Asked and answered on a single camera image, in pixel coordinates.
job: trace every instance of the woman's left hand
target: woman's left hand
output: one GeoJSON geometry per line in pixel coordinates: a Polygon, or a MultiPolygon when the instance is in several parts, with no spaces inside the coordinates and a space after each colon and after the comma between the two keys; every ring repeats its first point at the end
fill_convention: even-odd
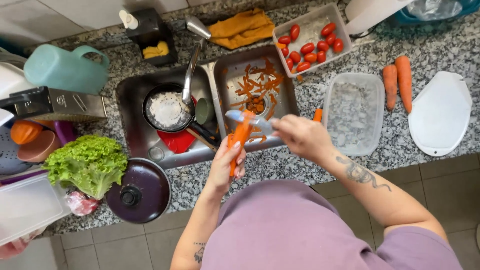
{"type": "Polygon", "coordinates": [[[236,179],[245,175],[244,161],[247,153],[245,149],[240,150],[240,142],[237,142],[231,149],[228,148],[228,136],[222,140],[218,151],[212,162],[210,174],[208,175],[205,188],[212,188],[223,196],[230,188],[230,162],[237,157],[237,167],[234,171],[236,179]]]}

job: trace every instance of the orange towel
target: orange towel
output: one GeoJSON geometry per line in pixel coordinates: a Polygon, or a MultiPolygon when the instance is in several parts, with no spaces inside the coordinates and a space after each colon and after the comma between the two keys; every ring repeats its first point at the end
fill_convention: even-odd
{"type": "Polygon", "coordinates": [[[260,39],[272,37],[275,25],[261,9],[240,12],[237,15],[208,27],[211,42],[236,49],[260,39]]]}

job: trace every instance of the person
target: person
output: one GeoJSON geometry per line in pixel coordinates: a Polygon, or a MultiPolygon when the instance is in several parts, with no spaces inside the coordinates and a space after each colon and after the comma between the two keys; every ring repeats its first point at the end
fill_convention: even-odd
{"type": "Polygon", "coordinates": [[[232,195],[246,154],[223,140],[206,184],[175,249],[171,270],[457,270],[461,266],[438,220],[405,191],[342,155],[318,122],[287,115],[272,120],[291,152],[340,181],[384,227],[373,252],[327,200],[296,180],[264,180],[232,195]]]}

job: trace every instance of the purple t-shirt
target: purple t-shirt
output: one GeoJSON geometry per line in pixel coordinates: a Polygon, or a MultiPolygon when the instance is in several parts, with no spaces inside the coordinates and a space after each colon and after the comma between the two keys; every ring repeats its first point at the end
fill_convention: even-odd
{"type": "Polygon", "coordinates": [[[400,227],[374,253],[336,209],[295,180],[265,180],[223,205],[202,270],[458,270],[451,247],[419,227],[400,227]]]}

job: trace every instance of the double sink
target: double sink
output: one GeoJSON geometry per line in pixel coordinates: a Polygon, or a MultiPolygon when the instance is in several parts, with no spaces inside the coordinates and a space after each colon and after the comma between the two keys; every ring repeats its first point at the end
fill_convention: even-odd
{"type": "MultiPolygon", "coordinates": [[[[199,98],[209,98],[213,101],[216,118],[205,128],[215,133],[218,125],[221,138],[235,130],[235,121],[225,117],[228,110],[238,109],[239,106],[231,107],[230,104],[243,101],[246,96],[238,96],[235,90],[239,89],[239,83],[243,82],[245,67],[264,68],[266,57],[274,66],[275,71],[283,76],[283,82],[278,86],[280,91],[276,93],[275,118],[281,118],[287,114],[298,115],[297,101],[292,80],[287,77],[282,63],[274,46],[260,47],[249,51],[239,52],[219,58],[218,60],[197,65],[192,79],[192,95],[199,98]]],[[[119,109],[126,131],[126,140],[131,157],[152,159],[149,150],[154,147],[163,152],[163,158],[156,161],[163,169],[176,168],[202,161],[212,160],[215,152],[205,146],[199,140],[195,140],[189,149],[181,154],[170,151],[160,140],[156,130],[144,119],[142,104],[145,96],[156,85],[161,83],[176,83],[183,85],[187,67],[180,67],[168,71],[160,71],[153,74],[130,77],[123,80],[118,88],[119,109]]],[[[253,80],[259,79],[260,74],[251,74],[253,80]]],[[[259,114],[265,117],[272,105],[268,95],[264,98],[265,110],[259,114]]],[[[255,132],[252,136],[261,136],[263,133],[255,132]]],[[[283,145],[283,142],[271,135],[260,143],[257,138],[245,144],[247,152],[258,151],[283,145]]]]}

